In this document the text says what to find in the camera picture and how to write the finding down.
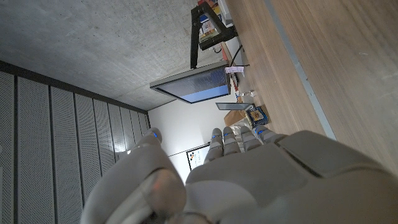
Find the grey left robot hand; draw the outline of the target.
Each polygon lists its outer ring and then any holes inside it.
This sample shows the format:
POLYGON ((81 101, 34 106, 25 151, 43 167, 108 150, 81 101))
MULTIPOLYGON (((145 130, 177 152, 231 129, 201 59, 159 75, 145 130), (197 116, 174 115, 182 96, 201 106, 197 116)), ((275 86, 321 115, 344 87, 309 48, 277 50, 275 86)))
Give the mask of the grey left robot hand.
POLYGON ((82 223, 396 223, 397 177, 311 131, 214 129, 182 180, 149 129, 95 185, 82 223))

